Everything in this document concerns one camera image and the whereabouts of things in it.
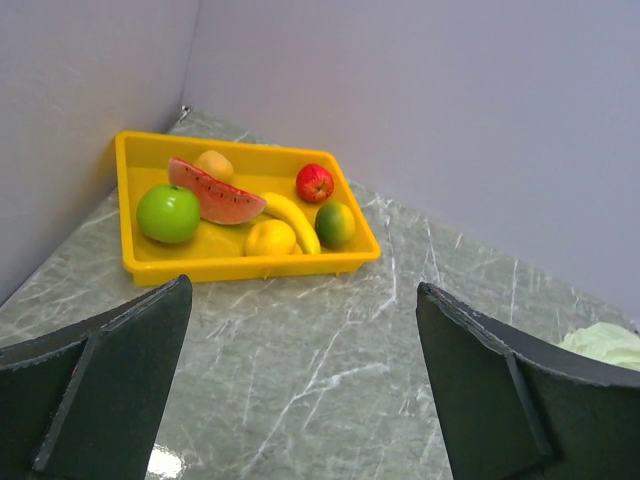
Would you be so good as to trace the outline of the green plastic bag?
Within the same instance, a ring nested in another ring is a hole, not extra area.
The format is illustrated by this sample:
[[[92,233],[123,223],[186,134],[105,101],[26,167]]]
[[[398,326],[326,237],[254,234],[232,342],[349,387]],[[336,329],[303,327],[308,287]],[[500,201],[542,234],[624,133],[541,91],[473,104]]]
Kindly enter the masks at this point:
[[[559,348],[630,370],[640,370],[639,335],[619,325],[598,322],[567,333]]]

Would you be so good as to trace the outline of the yellow toy banana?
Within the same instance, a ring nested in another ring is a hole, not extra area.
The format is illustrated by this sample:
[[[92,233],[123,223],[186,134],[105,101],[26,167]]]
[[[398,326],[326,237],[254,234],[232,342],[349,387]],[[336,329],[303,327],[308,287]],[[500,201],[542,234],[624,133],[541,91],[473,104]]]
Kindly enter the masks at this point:
[[[304,254],[321,253],[319,238],[303,211],[289,198],[275,192],[262,192],[266,201],[264,212],[286,222],[295,232],[298,245]]]

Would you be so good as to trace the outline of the yellow toy peach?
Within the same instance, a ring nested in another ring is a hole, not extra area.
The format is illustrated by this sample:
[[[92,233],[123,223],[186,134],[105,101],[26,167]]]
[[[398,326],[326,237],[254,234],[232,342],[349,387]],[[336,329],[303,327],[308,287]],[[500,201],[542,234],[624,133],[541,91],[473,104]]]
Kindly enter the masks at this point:
[[[194,165],[224,183],[230,184],[234,176],[234,168],[231,162],[223,154],[215,150],[207,150],[200,154]]]

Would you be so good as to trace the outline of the watermelon slice toy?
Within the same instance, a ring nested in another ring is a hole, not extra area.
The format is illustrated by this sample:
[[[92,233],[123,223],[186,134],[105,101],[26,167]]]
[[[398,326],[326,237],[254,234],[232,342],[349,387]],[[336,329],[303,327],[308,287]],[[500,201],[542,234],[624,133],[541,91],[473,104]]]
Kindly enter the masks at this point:
[[[176,157],[168,162],[168,178],[171,184],[187,189],[197,197],[204,220],[219,225],[246,223],[260,215],[267,205],[263,197],[217,180]]]

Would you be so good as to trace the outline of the yellow toy fruit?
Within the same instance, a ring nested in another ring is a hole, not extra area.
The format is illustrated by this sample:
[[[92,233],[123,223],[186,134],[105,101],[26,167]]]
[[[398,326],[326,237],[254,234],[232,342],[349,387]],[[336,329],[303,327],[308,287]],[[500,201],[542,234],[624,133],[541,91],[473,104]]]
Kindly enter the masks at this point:
[[[355,217],[346,204],[329,202],[317,211],[314,226],[322,246],[341,248],[355,234]]]

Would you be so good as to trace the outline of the red toy fruit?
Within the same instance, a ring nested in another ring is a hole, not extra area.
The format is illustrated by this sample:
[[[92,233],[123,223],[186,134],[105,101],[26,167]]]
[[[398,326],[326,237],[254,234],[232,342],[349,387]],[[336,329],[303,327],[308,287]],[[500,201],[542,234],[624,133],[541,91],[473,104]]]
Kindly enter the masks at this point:
[[[302,167],[296,176],[296,193],[307,203],[319,204],[326,201],[333,194],[334,186],[331,173],[315,163]]]

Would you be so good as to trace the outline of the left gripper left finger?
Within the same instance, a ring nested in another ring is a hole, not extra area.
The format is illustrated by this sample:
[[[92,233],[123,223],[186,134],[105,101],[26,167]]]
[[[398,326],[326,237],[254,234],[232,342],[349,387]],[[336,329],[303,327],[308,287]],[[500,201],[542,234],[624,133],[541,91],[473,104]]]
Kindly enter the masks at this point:
[[[191,309],[181,275],[2,347],[2,478],[144,478]]]

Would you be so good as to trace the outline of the green toy fruit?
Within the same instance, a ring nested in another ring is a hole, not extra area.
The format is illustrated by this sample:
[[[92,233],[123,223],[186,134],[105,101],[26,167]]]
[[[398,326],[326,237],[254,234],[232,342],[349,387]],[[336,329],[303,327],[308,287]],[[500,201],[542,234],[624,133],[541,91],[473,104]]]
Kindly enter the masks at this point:
[[[190,190],[172,184],[156,185],[141,198],[136,220],[142,233],[155,241],[189,241],[200,223],[200,203]]]

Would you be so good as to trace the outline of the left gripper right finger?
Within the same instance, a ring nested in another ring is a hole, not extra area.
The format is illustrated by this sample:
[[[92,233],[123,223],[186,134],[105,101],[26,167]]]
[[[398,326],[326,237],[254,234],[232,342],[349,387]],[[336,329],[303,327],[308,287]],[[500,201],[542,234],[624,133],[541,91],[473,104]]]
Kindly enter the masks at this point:
[[[422,282],[417,326],[456,479],[636,479],[639,374]]]

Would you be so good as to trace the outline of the yellow toy lemon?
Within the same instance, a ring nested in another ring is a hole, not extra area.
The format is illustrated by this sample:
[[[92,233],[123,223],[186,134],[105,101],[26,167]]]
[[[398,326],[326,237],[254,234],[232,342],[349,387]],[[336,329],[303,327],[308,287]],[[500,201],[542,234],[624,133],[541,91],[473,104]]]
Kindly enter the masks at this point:
[[[283,256],[301,253],[293,228],[277,219],[255,224],[249,230],[244,244],[246,256]]]

